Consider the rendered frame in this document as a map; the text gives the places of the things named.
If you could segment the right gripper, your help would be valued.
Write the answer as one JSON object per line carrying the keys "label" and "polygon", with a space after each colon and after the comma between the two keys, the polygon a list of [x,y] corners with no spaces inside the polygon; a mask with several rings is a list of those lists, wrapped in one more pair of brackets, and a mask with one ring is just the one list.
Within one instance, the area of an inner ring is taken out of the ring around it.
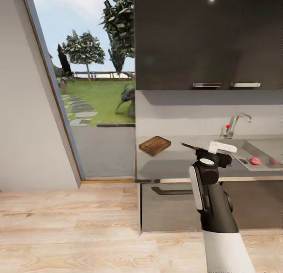
{"label": "right gripper", "polygon": [[202,148],[196,149],[196,156],[198,161],[202,157],[213,157],[218,162],[219,167],[223,167],[223,168],[226,168],[227,164],[230,165],[232,162],[232,158],[228,154],[227,155],[221,153],[213,154],[208,152],[208,150],[204,150]]}

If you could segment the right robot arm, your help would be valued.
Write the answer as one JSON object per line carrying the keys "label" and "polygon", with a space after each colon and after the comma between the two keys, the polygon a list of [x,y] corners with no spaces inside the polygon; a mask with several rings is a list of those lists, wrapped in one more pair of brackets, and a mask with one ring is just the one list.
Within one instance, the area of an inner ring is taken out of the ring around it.
{"label": "right robot arm", "polygon": [[201,214],[207,273],[256,273],[232,216],[232,200],[217,185],[217,168],[226,168],[232,158],[217,150],[237,152],[232,145],[211,141],[209,150],[196,149],[198,161],[189,169],[197,210]]}

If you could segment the vidalia onion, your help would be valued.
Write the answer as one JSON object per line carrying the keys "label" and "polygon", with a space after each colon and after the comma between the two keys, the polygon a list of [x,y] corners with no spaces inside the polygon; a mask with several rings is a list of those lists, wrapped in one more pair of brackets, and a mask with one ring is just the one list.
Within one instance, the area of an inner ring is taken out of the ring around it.
{"label": "vidalia onion", "polygon": [[251,158],[250,162],[254,165],[262,164],[261,161],[256,157]]}

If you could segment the cutting board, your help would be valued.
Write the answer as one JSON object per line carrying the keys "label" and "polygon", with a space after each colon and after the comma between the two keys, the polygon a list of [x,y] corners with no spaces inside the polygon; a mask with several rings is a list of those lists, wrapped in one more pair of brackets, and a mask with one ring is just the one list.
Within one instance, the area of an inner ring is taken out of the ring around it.
{"label": "cutting board", "polygon": [[149,139],[148,141],[145,141],[144,143],[140,144],[139,148],[151,155],[156,155],[170,144],[171,141],[166,140],[165,138],[160,136],[155,136]]}

